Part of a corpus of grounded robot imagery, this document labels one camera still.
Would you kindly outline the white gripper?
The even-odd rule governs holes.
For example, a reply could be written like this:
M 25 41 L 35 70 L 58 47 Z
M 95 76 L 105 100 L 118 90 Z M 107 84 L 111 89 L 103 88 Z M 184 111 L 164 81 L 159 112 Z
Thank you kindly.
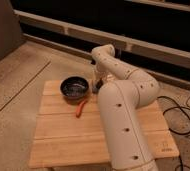
M 105 82 L 106 78 L 107 78 L 107 72 L 106 71 L 99 71 L 99 70 L 95 69 L 94 70 L 94 80 L 95 81 L 93 81 L 93 90 L 97 91 L 98 90 L 97 82 L 100 81 L 100 80 Z

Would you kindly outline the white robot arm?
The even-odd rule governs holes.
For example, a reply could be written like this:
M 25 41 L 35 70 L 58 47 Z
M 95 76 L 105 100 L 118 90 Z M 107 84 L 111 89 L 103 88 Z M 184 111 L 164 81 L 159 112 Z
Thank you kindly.
M 114 171 L 158 171 L 138 121 L 138 108 L 153 103 L 160 90 L 157 80 L 144 70 L 115 58 L 111 44 L 91 52 L 98 82 L 107 73 L 116 80 L 98 92 L 98 108 Z

